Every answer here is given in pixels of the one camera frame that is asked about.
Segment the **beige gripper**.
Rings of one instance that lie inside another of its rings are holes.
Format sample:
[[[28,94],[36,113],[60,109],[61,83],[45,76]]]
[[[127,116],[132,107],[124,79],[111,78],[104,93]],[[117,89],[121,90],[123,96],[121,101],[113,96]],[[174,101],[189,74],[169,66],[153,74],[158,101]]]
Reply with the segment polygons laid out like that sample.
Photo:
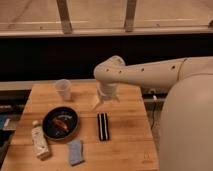
[[[97,92],[101,97],[112,98],[113,101],[120,102],[116,95],[117,85],[115,83],[99,83],[97,86]],[[95,95],[91,101],[91,108],[95,110],[101,104],[101,99],[98,95]]]

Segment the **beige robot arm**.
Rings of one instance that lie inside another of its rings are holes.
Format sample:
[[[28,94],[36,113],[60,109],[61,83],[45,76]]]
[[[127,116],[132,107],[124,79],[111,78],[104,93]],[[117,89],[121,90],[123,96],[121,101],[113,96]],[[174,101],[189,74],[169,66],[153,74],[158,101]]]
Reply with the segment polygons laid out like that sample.
[[[213,56],[127,65],[114,55],[93,74],[97,106],[117,97],[119,83],[166,89],[159,171],[213,171]]]

